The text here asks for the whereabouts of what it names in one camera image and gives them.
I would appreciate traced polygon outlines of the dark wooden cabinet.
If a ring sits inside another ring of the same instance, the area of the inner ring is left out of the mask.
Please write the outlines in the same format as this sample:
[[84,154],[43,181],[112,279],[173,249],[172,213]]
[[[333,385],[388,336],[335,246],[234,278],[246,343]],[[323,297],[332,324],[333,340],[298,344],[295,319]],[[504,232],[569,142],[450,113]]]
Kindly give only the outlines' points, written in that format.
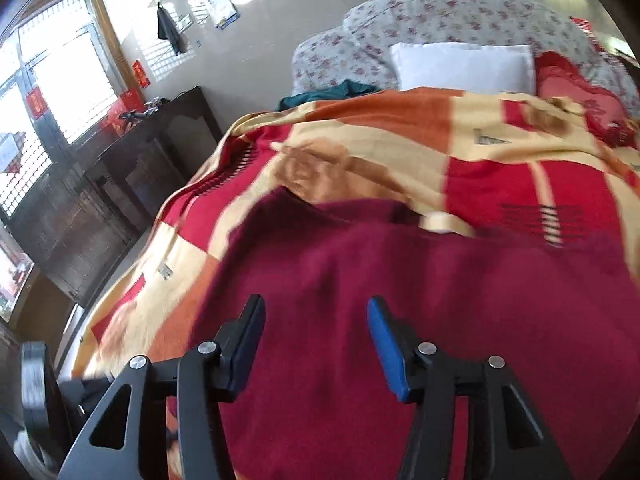
[[76,148],[58,146],[1,217],[36,267],[86,306],[221,137],[203,90],[194,87],[123,134],[107,128]]

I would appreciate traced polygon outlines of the orange red patterned blanket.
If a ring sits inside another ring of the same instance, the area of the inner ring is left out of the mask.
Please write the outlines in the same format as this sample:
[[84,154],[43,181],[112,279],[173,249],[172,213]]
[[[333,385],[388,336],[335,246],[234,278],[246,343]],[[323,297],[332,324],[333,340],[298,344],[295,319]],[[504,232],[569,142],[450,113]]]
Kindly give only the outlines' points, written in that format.
[[266,326],[222,408],[247,479],[390,479],[413,410],[370,298],[440,351],[500,356],[570,473],[639,474],[639,154],[577,103],[420,88],[237,120],[94,307],[77,376],[182,356],[248,296]]

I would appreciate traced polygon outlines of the red embroidered pillow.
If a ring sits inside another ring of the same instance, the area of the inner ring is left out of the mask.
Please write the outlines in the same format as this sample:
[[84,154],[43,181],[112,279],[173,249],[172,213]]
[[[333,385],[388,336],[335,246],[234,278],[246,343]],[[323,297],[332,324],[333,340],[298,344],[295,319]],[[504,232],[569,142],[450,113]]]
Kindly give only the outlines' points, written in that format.
[[587,129],[610,148],[635,148],[638,122],[630,118],[622,101],[610,90],[586,81],[578,68],[554,51],[542,52],[535,58],[537,96],[582,107]]

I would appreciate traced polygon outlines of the white pillow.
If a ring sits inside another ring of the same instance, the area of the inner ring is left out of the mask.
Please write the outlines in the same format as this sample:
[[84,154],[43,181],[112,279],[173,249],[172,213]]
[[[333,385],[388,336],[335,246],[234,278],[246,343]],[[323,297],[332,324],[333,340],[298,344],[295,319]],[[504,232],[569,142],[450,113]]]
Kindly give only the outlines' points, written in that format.
[[479,94],[536,91],[534,56],[524,44],[394,44],[390,59],[402,91],[419,87]]

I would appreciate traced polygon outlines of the window with grille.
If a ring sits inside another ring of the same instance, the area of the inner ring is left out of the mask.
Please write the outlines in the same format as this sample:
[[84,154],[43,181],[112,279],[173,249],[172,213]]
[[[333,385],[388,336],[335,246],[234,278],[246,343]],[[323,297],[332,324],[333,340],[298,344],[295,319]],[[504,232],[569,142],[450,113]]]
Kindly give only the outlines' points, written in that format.
[[11,217],[64,148],[96,130],[124,86],[90,0],[53,0],[1,46],[1,210]]

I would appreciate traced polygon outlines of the teal cloth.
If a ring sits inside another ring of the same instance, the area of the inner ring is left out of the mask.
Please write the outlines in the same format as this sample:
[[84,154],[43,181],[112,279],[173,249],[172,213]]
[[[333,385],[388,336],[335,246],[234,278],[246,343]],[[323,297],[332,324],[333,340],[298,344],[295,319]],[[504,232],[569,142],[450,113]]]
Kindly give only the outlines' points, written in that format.
[[305,91],[295,96],[286,96],[280,99],[276,108],[277,112],[284,112],[296,106],[316,101],[343,101],[357,96],[368,96],[379,92],[380,88],[374,84],[362,84],[361,82],[345,79],[340,84],[324,89]]

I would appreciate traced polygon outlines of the dark hanging garment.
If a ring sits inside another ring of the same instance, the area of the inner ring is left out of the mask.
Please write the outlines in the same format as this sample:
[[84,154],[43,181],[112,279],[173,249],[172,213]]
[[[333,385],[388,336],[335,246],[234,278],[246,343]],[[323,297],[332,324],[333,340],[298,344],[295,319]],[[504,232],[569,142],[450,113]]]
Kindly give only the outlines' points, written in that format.
[[156,14],[157,38],[168,41],[175,55],[183,54],[184,43],[171,15],[160,3],[156,5]]

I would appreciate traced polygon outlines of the floral quilt bundle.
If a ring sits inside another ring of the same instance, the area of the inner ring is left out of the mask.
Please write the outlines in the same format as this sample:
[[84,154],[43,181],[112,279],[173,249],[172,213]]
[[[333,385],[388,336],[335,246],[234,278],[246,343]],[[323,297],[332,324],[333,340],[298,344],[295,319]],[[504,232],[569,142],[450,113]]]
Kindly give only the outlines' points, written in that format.
[[295,49],[293,91],[322,90],[345,79],[391,89],[397,84],[388,52],[393,44],[453,41],[558,52],[590,84],[614,93],[629,115],[639,113],[638,88],[623,64],[570,18],[536,0],[366,1],[351,8],[340,26]]

